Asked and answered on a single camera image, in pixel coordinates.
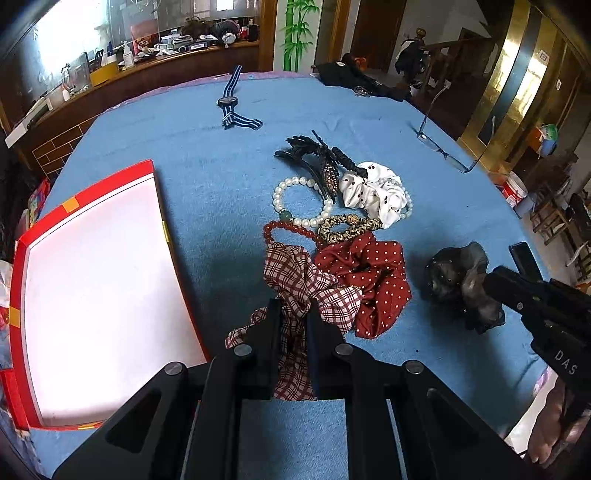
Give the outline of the person's right hand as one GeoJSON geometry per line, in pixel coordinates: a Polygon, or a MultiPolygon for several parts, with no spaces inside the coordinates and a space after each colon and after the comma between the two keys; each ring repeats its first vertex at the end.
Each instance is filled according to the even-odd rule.
{"type": "Polygon", "coordinates": [[[528,441],[527,456],[533,463],[547,463],[560,442],[575,444],[586,428],[590,414],[585,413],[569,427],[563,427],[561,418],[566,406],[566,385],[558,378],[546,397],[528,441]]]}

